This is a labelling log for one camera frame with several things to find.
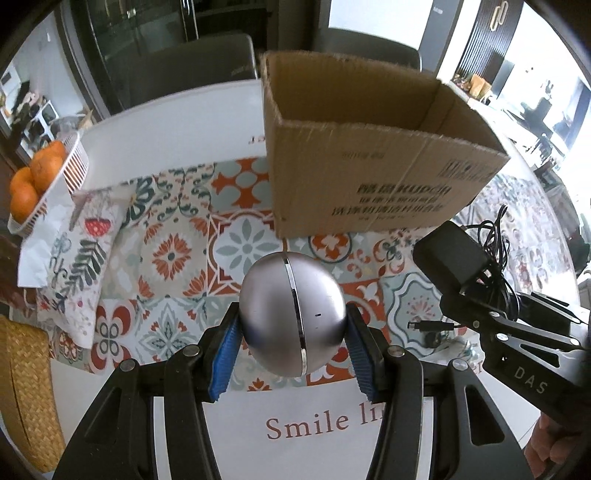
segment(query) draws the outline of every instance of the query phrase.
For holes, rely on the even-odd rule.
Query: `charger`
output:
[[[415,244],[413,260],[443,295],[462,292],[492,261],[470,235],[449,220]]]

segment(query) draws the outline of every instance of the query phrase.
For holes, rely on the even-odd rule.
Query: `human hand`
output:
[[[579,440],[578,436],[561,437],[555,433],[559,430],[559,425],[544,413],[535,424],[534,432],[524,452],[534,477],[544,473],[548,458],[554,463],[564,463]]]

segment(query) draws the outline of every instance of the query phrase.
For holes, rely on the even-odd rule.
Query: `fruit basket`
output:
[[[86,151],[80,141],[80,133],[75,132],[69,135],[63,141],[66,148],[67,157],[63,166],[57,173],[56,178],[51,183],[51,186],[46,190],[43,196],[39,199],[34,210],[31,212],[27,220],[23,223],[18,223],[12,215],[8,219],[8,230],[14,235],[19,235],[23,238],[28,237],[33,231],[37,219],[47,212],[47,197],[56,185],[57,179],[63,177],[66,181],[68,191],[70,194],[79,190],[84,183],[86,173],[88,172],[89,160]]]

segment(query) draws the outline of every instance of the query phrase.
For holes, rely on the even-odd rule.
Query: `tile pattern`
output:
[[[414,244],[430,229],[279,240],[265,158],[168,170],[131,183],[136,195],[109,260],[92,349],[80,349],[58,327],[45,325],[52,356],[60,362],[108,374],[126,358],[143,364],[169,358],[218,325],[238,300],[250,266],[277,251],[301,252],[326,267],[346,300],[391,343],[425,356],[441,341],[407,329],[411,320],[442,318],[440,293],[412,259]],[[503,203],[509,205],[503,224],[512,245],[509,281],[522,291],[552,294],[548,278],[572,272],[572,265],[533,176],[497,175],[453,220],[465,225],[493,219]],[[37,322],[34,316],[20,321]],[[457,334],[468,335],[465,330]],[[318,371],[281,378],[263,369],[243,343],[229,388],[274,390],[353,376],[344,344]]]

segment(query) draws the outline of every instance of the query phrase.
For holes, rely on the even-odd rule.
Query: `metal ball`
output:
[[[281,377],[325,365],[345,335],[345,299],[319,262],[295,252],[257,260],[240,292],[244,338],[255,359]]]

